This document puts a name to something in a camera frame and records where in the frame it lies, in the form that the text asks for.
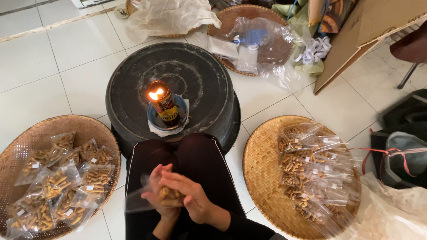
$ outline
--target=brown cardboard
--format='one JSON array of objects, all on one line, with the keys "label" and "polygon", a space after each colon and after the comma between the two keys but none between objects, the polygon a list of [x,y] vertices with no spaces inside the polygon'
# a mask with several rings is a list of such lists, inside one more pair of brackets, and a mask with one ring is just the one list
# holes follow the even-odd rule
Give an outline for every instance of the brown cardboard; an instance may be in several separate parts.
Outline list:
[{"label": "brown cardboard", "polygon": [[427,0],[359,0],[341,31],[331,39],[332,47],[323,73],[317,76],[314,94],[380,40],[426,15]]}]

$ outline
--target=crumpled plastic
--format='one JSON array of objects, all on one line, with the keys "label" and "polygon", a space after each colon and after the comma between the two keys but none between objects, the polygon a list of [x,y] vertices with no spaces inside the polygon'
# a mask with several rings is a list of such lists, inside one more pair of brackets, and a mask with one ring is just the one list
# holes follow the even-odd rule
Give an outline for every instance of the crumpled plastic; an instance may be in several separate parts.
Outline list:
[{"label": "crumpled plastic", "polygon": [[187,34],[203,24],[221,27],[208,0],[132,0],[131,3],[138,10],[126,22],[125,32],[135,42],[149,36]]}]

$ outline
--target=candle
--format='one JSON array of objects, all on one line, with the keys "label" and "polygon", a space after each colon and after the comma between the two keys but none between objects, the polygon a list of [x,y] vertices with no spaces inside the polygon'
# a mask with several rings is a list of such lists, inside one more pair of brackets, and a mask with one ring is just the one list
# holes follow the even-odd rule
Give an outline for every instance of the candle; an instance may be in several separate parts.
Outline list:
[{"label": "candle", "polygon": [[179,113],[166,83],[163,81],[150,83],[147,87],[147,96],[167,127],[174,127],[179,123]]}]

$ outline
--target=blue object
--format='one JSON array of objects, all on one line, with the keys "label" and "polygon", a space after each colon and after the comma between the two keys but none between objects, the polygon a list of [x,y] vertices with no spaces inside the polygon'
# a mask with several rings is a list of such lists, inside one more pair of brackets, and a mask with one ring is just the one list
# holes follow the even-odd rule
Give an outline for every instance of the blue object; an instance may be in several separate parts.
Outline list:
[{"label": "blue object", "polygon": [[154,108],[154,106],[153,106],[153,104],[151,102],[148,104],[148,109],[147,109],[148,121],[150,121],[151,125],[153,125],[155,128],[157,128],[157,129],[159,129],[161,131],[173,131],[173,130],[176,130],[176,129],[182,127],[182,125],[184,125],[187,122],[188,108],[187,108],[187,105],[185,104],[184,99],[181,96],[176,95],[176,94],[172,94],[172,98],[173,98],[174,103],[177,106],[180,106],[182,109],[184,109],[184,112],[185,112],[184,120],[181,121],[181,122],[179,122],[176,126],[174,126],[172,128],[161,128],[161,127],[157,126],[156,123],[155,123],[155,117],[156,117],[157,111],[156,111],[156,109]]}]

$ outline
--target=floor tile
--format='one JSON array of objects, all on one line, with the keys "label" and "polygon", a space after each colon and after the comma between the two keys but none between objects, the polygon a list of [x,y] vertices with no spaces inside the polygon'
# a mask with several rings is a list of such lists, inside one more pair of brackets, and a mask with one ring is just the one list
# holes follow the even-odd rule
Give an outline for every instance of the floor tile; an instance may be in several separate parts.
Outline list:
[{"label": "floor tile", "polygon": [[0,12],[7,12],[35,4],[34,0],[1,0]]},{"label": "floor tile", "polygon": [[46,32],[0,43],[0,53],[0,93],[58,72]]},{"label": "floor tile", "polygon": [[149,41],[149,42],[145,42],[143,44],[139,44],[135,47],[131,47],[129,49],[126,49],[126,53],[129,55],[131,55],[132,53],[136,52],[137,50],[143,48],[143,47],[147,47],[153,44],[157,44],[157,43],[164,43],[164,42],[181,42],[181,43],[187,43],[187,41],[185,40],[185,38],[183,37],[179,37],[179,38],[157,38],[155,40]]},{"label": "floor tile", "polygon": [[71,114],[59,74],[0,93],[0,103],[0,152],[32,125]]},{"label": "floor tile", "polygon": [[275,232],[281,234],[282,236],[284,236],[287,240],[296,240],[296,238],[293,238],[289,235],[287,235],[286,233],[280,231],[278,228],[276,228],[273,224],[271,224],[261,213],[257,208],[254,208],[252,210],[250,210],[247,214],[246,217],[254,222],[260,223],[264,226],[267,226],[269,228],[271,228],[272,230],[274,230]]},{"label": "floor tile", "polygon": [[317,96],[313,94],[314,84],[296,96],[317,122],[325,125],[346,142],[369,125],[378,114],[342,78],[337,77]]},{"label": "floor tile", "polygon": [[[379,57],[381,57],[384,61],[386,61],[394,70],[396,70],[396,72],[400,74],[399,83],[403,80],[403,77],[405,77],[406,73],[409,71],[409,68],[412,66],[411,62],[402,61],[395,58],[390,53],[390,46],[388,44],[375,50],[375,53]],[[413,87],[415,87],[415,89],[424,88],[427,86],[426,76],[427,76],[427,64],[424,64],[422,66],[418,66],[415,69],[415,71],[412,73],[407,83],[410,83]]]},{"label": "floor tile", "polygon": [[252,132],[263,122],[283,115],[298,115],[312,118],[307,110],[305,110],[305,108],[299,103],[298,99],[291,95],[244,120],[242,124],[245,126],[249,134],[252,134]]},{"label": "floor tile", "polygon": [[118,18],[114,14],[114,11],[107,12],[107,14],[108,14],[108,17],[110,18],[111,23],[113,24],[113,27],[116,30],[117,35],[119,36],[120,41],[122,42],[123,47],[125,49],[131,48],[131,47],[135,47],[138,44],[142,44],[142,43],[145,43],[145,42],[148,42],[148,41],[151,41],[151,40],[154,40],[154,39],[158,38],[158,37],[155,37],[155,36],[150,36],[150,37],[148,37],[143,42],[134,42],[125,33],[125,24],[126,24],[126,21],[128,19],[127,18]]},{"label": "floor tile", "polygon": [[48,30],[59,71],[123,50],[106,14]]},{"label": "floor tile", "polygon": [[344,72],[341,76],[378,113],[415,90],[410,84],[406,84],[401,90],[397,89],[402,77],[375,52],[363,56],[350,68],[350,71]]},{"label": "floor tile", "polygon": [[233,177],[234,186],[236,187],[237,194],[239,195],[240,203],[243,206],[245,213],[255,207],[251,196],[246,188],[245,179],[243,178],[243,150],[245,149],[246,141],[249,134],[245,128],[240,125],[240,131],[237,136],[236,142],[233,144],[231,150],[225,155],[228,169]]},{"label": "floor tile", "polygon": [[73,114],[93,118],[107,114],[107,84],[114,70],[126,57],[126,52],[121,51],[61,72]]},{"label": "floor tile", "polygon": [[0,38],[41,27],[37,8],[0,16]]},{"label": "floor tile", "polygon": [[228,70],[234,91],[239,98],[242,121],[288,97],[291,93],[264,80],[262,77],[249,77]]},{"label": "floor tile", "polygon": [[125,239],[125,187],[116,189],[102,208],[111,240]]},{"label": "floor tile", "polygon": [[[364,148],[371,148],[371,131],[370,129],[372,129],[372,131],[376,132],[382,129],[381,125],[379,124],[379,122],[375,122],[374,124],[370,125],[368,128],[366,128],[365,130],[363,130],[363,132],[359,133],[356,137],[352,138],[350,141],[348,141],[346,143],[346,146],[348,149],[350,148],[354,148],[354,147],[364,147]],[[363,160],[365,159],[366,155],[368,154],[369,151],[367,150],[361,150],[361,149],[353,149],[350,150],[351,155],[357,159]],[[362,174],[362,163],[360,163],[359,167],[359,172]],[[365,172],[373,172],[374,175],[376,176],[376,171],[375,171],[375,165],[374,165],[374,159],[372,158],[372,154],[369,154],[368,159],[366,160],[366,165],[365,165]]]},{"label": "floor tile", "polygon": [[102,211],[98,211],[98,213],[93,216],[88,224],[83,228],[82,232],[72,232],[65,237],[61,237],[61,240],[94,240],[94,239],[102,239],[109,240],[110,233],[108,231],[107,223],[105,222],[104,214]]},{"label": "floor tile", "polygon": [[59,0],[38,7],[43,26],[104,10],[102,5],[78,9],[70,0]]},{"label": "floor tile", "polygon": [[126,4],[126,0],[114,0],[108,3],[103,3],[102,6],[104,7],[104,9],[109,9],[112,7],[116,7],[120,4]]}]

